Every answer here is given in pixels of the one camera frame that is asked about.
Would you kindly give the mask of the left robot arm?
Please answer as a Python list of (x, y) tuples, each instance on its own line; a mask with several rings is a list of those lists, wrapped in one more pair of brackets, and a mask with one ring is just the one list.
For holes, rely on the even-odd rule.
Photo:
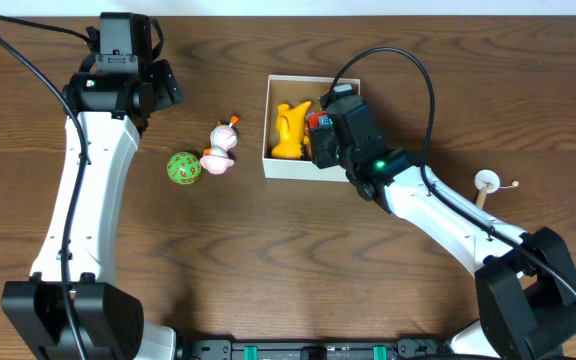
[(5, 284), (2, 310), (39, 359), (172, 359), (176, 332), (146, 321), (116, 285), (115, 238), (149, 117), (181, 91), (154, 18), (106, 12), (88, 33), (90, 54), (60, 95), (66, 153), (52, 220), (28, 279)]

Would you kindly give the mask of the red grey toy car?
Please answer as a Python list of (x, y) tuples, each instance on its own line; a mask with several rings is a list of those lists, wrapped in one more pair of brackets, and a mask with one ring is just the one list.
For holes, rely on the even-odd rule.
[(328, 128), (331, 124), (325, 111), (308, 113), (305, 122), (308, 129)]

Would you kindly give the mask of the white wooden kendama toy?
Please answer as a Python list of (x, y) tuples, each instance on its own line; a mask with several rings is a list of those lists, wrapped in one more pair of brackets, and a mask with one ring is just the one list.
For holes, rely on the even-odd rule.
[(477, 189), (475, 205), (482, 209), (489, 194), (501, 189), (516, 188), (519, 186), (519, 181), (512, 180), (509, 184), (503, 185), (497, 173), (489, 169), (482, 169), (476, 173), (474, 185)]

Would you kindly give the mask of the orange rubber animal toy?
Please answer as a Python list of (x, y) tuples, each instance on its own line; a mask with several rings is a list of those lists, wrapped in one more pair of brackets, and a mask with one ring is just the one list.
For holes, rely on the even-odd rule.
[(305, 101), (295, 107), (280, 104), (277, 107), (276, 130), (278, 144), (271, 150), (271, 156), (278, 159), (299, 160), (305, 138), (305, 120), (311, 101)]

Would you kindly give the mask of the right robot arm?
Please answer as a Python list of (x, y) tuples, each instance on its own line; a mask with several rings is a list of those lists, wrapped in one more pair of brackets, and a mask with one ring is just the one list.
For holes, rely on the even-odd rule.
[(359, 95), (324, 97), (314, 162), (341, 166), (358, 194), (430, 236), (474, 277), (479, 318), (448, 342), (452, 358), (555, 359), (576, 335), (576, 267), (563, 238), (486, 213), (402, 148), (388, 146)]

